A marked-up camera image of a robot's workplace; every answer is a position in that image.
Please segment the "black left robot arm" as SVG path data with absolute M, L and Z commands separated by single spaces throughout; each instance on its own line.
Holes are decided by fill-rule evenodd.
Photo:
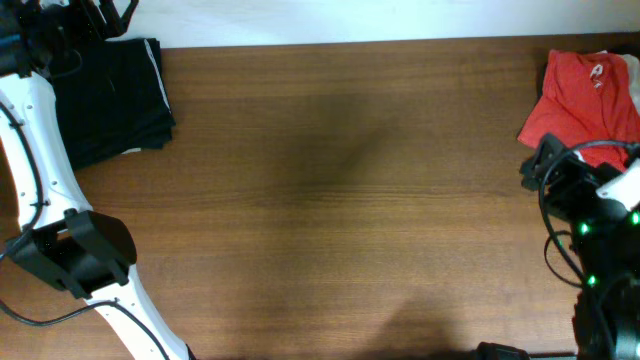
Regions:
M 137 250 L 119 219 L 98 213 L 72 170 L 56 114 L 55 56 L 127 32 L 138 4 L 4 1 L 1 4 L 1 145 L 17 191 L 19 235 L 3 259 L 85 306 L 51 320 L 2 311 L 47 327 L 97 311 L 136 359 L 191 359 L 146 293 Z

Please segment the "black shorts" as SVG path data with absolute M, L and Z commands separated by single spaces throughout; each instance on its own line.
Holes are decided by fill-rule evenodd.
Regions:
M 157 150 L 176 125 L 155 38 L 105 42 L 50 65 L 61 137 L 80 170 L 131 148 Z

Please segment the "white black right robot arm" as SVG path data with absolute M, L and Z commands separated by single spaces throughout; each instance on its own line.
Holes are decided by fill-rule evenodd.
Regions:
M 545 134 L 520 168 L 536 192 L 548 237 L 578 289 L 577 349 L 551 359 L 639 360 L 639 145 L 592 140 L 566 146 Z

